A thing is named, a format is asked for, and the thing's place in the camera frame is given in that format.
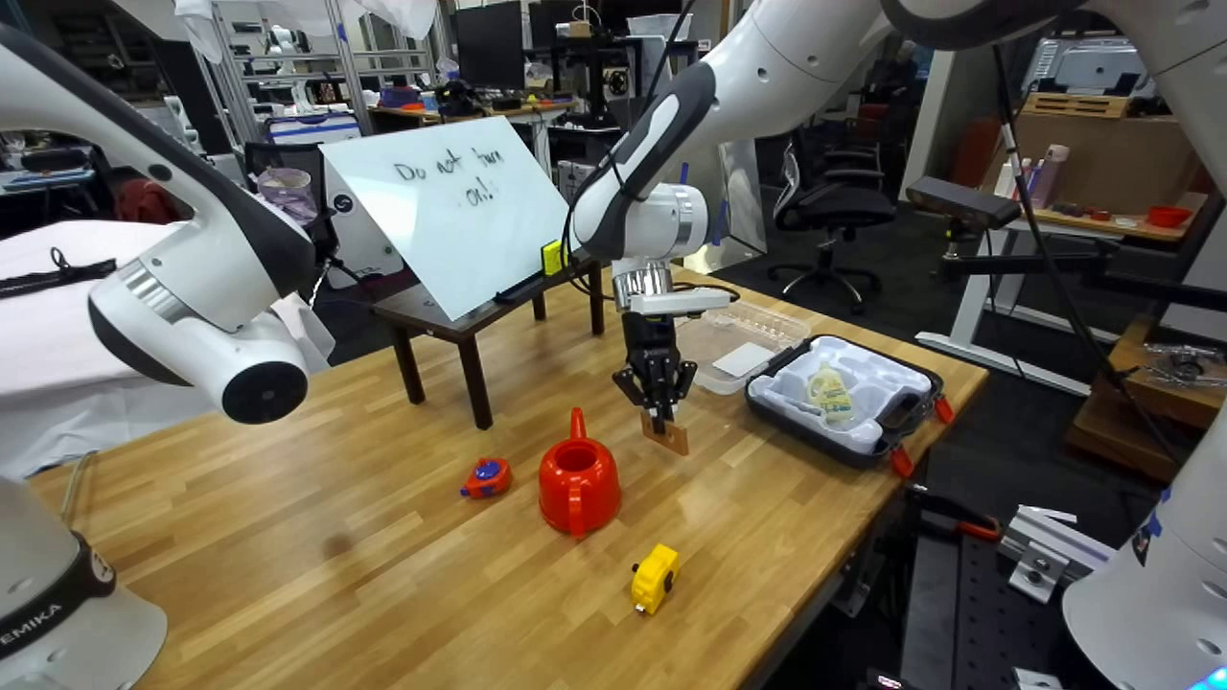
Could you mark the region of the white robot arm left foreground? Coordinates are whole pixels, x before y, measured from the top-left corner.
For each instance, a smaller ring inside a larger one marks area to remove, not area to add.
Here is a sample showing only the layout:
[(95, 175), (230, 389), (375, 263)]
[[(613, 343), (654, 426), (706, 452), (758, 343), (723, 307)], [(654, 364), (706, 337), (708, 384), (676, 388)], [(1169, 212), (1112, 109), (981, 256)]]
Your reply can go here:
[(14, 28), (0, 28), (0, 88), (5, 125), (92, 143), (193, 208), (92, 286), (98, 343), (150, 380), (202, 389), (232, 422), (291, 415), (311, 375), (276, 301), (317, 278), (311, 235)]

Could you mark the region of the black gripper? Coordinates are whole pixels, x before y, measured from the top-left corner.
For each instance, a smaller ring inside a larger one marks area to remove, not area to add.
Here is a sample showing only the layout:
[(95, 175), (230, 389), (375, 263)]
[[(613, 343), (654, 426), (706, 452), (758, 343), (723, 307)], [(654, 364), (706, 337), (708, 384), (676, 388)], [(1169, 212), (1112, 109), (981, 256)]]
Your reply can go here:
[(676, 323), (654, 313), (623, 313), (623, 364), (613, 384), (641, 406), (646, 433), (676, 426), (676, 403), (687, 399), (696, 364), (678, 351)]

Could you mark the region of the white robot base right foreground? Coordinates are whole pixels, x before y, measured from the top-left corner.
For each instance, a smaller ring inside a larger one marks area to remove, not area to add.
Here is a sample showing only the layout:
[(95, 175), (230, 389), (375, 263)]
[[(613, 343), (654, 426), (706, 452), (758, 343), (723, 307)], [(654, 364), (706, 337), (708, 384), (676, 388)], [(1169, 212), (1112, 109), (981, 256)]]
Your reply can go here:
[(1114, 555), (1069, 582), (1060, 622), (1118, 690), (1220, 690), (1227, 674), (1227, 406)]

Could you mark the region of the white robot arm moving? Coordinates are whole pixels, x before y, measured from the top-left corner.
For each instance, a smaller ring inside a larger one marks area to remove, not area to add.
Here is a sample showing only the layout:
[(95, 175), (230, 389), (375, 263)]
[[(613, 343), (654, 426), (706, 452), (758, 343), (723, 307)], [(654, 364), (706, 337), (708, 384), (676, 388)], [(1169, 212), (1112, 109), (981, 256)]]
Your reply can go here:
[(567, 213), (576, 260), (613, 268), (623, 364), (613, 384), (654, 428), (676, 422), (695, 364), (676, 319), (723, 307), (712, 286), (676, 290), (672, 260), (708, 241), (706, 195), (664, 171), (691, 150), (787, 134), (815, 113), (890, 30), (933, 49), (979, 49), (1085, 8), (1138, 49), (1200, 164), (1227, 189), (1227, 3), (1223, 0), (751, 0), (613, 143)]

